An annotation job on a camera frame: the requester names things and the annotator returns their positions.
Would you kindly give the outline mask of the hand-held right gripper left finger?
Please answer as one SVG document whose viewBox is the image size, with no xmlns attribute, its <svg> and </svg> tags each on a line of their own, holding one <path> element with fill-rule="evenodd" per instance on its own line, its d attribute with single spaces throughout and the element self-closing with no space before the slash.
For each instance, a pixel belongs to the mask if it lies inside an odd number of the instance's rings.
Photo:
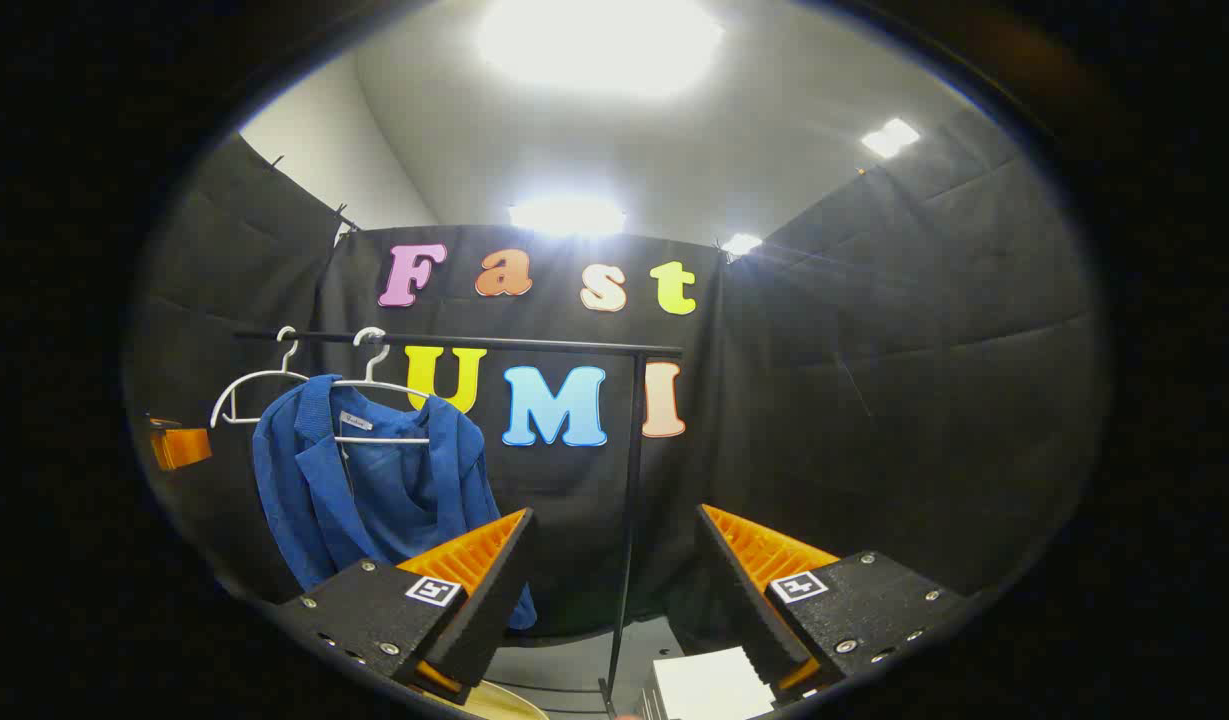
<svg viewBox="0 0 1229 720">
<path fill-rule="evenodd" d="M 379 683 L 465 705 L 481 684 L 533 564 L 522 509 L 396 565 L 361 559 L 275 606 L 297 643 Z"/>
</svg>

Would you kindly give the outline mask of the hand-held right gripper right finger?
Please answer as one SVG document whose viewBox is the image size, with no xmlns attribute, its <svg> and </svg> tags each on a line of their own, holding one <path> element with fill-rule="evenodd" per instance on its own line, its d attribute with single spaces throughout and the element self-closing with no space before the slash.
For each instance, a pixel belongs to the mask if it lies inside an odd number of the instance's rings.
<svg viewBox="0 0 1229 720">
<path fill-rule="evenodd" d="M 871 675 L 952 628 L 968 597 L 879 550 L 834 557 L 701 503 L 696 547 L 777 702 Z"/>
</svg>

